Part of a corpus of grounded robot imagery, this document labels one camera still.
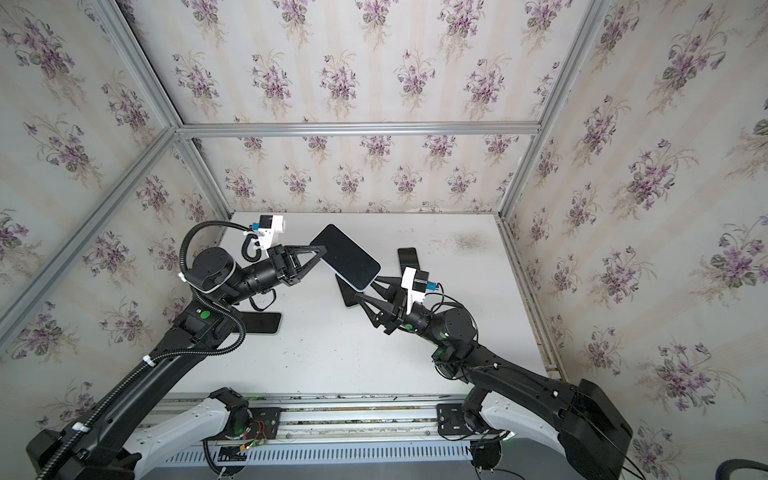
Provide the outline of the phone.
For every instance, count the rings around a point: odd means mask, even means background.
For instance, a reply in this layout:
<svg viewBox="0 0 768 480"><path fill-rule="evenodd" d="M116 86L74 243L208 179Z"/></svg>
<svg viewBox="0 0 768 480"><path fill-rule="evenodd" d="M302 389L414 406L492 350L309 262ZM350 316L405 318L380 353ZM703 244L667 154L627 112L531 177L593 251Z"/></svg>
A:
<svg viewBox="0 0 768 480"><path fill-rule="evenodd" d="M344 306L346 308L352 308L352 307L358 306L359 305L358 299L357 299L358 292L354 290L342 277L336 275L335 279L336 279Z"/></svg>
<svg viewBox="0 0 768 480"><path fill-rule="evenodd" d="M325 248L322 260L356 292L365 291L381 271L381 264L334 224L325 226L310 245Z"/></svg>
<svg viewBox="0 0 768 480"><path fill-rule="evenodd" d="M420 269L418 253L415 247L398 248L397 256L401 273L404 273L408 268Z"/></svg>
<svg viewBox="0 0 768 480"><path fill-rule="evenodd" d="M242 322L248 335L275 335L279 331L282 314L279 312L244 312Z"/></svg>

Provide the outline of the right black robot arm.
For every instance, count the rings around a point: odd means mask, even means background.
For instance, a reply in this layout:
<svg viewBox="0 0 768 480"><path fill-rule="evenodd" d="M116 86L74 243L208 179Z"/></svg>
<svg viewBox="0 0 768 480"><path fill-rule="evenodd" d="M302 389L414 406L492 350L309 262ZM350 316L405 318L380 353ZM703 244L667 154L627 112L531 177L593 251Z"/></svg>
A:
<svg viewBox="0 0 768 480"><path fill-rule="evenodd" d="M436 371L470 385L462 415L473 433L526 436L561 453L585 479L621 476L633 430L597 384L552 379L495 354L480 343L471 312L450 296L426 306L432 290L408 289L398 277L379 277L373 287L375 296L355 295L371 324L433 344Z"/></svg>

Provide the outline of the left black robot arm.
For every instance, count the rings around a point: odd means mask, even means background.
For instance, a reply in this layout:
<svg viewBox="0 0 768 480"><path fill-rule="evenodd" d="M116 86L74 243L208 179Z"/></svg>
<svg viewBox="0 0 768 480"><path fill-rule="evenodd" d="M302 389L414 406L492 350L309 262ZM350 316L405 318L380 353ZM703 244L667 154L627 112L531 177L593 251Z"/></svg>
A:
<svg viewBox="0 0 768 480"><path fill-rule="evenodd" d="M136 479L149 468L149 448L129 439L166 394L207 357L226 355L245 340L237 304L293 286L325 255L323 246L271 247L241 267L211 247L180 267L191 302L161 341L100 401L54 431L45 429L26 451L40 479Z"/></svg>

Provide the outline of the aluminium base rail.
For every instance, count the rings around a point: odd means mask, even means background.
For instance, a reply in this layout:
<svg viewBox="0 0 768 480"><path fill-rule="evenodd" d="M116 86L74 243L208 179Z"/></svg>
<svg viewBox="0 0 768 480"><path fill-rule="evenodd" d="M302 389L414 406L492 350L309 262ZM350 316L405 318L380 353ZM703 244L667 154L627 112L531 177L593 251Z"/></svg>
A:
<svg viewBox="0 0 768 480"><path fill-rule="evenodd" d="M460 403L462 394L244 395L249 406L280 410L278 443L440 440L437 406ZM490 393L481 415L494 429L549 448L561 448L555 429L511 400Z"/></svg>

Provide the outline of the aluminium cage frame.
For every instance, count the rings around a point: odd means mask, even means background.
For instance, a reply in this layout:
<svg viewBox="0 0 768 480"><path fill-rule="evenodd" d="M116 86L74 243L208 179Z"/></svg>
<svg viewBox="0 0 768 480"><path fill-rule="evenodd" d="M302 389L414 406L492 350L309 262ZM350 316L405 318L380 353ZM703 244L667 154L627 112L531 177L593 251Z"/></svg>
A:
<svg viewBox="0 0 768 480"><path fill-rule="evenodd" d="M560 109L565 104L568 90L587 57L609 7L607 1L590 1L575 31L571 45L551 87L549 98L538 120L475 121L475 122L318 122L318 123L208 123L184 122L144 49L129 26L115 1L95 1L92 6L107 35L126 62L130 74L148 96L149 104L164 122L164 129L109 189L103 199L80 222L46 263L40 272L22 290L19 296L1 311L1 343L15 340L27 324L28 317L58 286L75 265L78 257L98 234L106 228L118 210L126 203L131 192L143 177L172 147L176 147L191 169L191 176L208 196L218 216L228 218L232 209L221 189L216 185L211 170L193 144L196 138L229 138L238 136L302 137L317 134L328 137L393 135L423 136L427 134L522 134L531 136L531 142L541 141L554 126Z"/></svg>

